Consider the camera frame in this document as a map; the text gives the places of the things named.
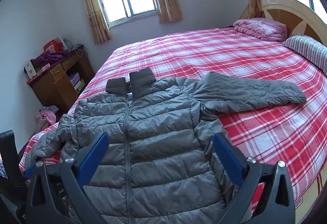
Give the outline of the grey puffer jacket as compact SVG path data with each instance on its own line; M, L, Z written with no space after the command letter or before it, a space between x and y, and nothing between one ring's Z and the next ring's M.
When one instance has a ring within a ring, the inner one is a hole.
M25 167L74 157L97 134L109 148L84 190L106 223L213 223L237 192L213 149L219 113L304 104L292 82L228 77L157 79L151 69L110 79L45 133Z

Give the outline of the pile of clothes on floor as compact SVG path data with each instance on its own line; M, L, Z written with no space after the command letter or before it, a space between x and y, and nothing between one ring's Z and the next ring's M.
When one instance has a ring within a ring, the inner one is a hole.
M56 113L59 108L55 105L51 105L48 107L42 107L36 113L36 133L41 132L42 130L48 128L49 126L55 124L57 122Z

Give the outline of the purple clothes on desk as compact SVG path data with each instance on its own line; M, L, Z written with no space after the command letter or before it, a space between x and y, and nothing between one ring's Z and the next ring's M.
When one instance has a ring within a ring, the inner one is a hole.
M40 56L38 56L35 59L30 60L33 67L37 68L37 67L44 67L47 64L54 64L57 61L61 60L64 57L67 57L69 54L68 50L63 50L60 52L53 52L53 53L47 53L47 52L43 52Z

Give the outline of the wooden desk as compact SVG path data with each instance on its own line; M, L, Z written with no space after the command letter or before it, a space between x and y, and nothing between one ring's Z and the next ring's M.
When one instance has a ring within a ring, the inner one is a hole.
M76 73L81 88L75 88L70 81L69 77ZM61 113L67 113L94 76L87 49L80 45L27 84L43 106L55 105Z

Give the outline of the stacked boxes under desk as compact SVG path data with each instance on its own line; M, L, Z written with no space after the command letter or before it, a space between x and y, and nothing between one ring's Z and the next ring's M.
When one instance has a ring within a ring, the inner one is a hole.
M80 77L79 73L74 73L69 76L69 80L71 84L73 85L74 89L78 92L82 90L82 88L85 86L84 80Z

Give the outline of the white carton on desk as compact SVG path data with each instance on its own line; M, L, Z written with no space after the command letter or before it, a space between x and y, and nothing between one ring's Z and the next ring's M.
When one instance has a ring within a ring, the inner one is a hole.
M31 60L28 60L25 64L24 64L24 70L26 71L29 79L32 79L34 76L37 75L36 70L31 62Z

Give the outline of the red gift box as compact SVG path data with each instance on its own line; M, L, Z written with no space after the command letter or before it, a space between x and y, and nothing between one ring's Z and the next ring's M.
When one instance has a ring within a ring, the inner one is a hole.
M63 48L63 44L61 42L58 42L56 40L49 41L44 47L44 53L59 53L61 52Z

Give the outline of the striped pillow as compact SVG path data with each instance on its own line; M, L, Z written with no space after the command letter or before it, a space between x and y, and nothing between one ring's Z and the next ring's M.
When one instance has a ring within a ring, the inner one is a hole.
M296 35L286 39L282 45L303 56L324 74L327 73L327 49L317 40L309 36Z

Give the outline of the left beige curtain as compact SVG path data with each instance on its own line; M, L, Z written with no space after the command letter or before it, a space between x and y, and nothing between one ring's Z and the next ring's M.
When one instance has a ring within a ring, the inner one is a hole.
M87 21L95 44L111 40L108 24L99 0L84 0Z

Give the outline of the pink folded quilt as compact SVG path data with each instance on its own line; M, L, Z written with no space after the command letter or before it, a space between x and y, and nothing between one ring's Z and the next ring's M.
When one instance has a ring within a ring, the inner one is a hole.
M287 39L287 26L267 18L236 20L233 27L237 32L262 41L283 42Z

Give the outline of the cream wooden headboard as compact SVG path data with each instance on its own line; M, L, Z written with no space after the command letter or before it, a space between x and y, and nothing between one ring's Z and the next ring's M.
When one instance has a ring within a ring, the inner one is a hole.
M297 0L260 0L261 17L287 27L288 37L309 36L326 45L326 24L309 7Z

